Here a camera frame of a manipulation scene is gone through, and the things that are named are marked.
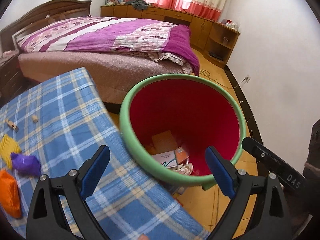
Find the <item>person left hand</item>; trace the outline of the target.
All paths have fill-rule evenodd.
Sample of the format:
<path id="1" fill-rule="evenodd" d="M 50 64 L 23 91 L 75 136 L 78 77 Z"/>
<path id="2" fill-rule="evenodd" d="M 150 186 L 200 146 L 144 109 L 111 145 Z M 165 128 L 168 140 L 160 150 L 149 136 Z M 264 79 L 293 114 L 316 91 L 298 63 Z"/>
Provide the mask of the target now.
<path id="1" fill-rule="evenodd" d="M 138 237 L 138 240 L 149 240 L 148 236 L 142 234 Z"/>

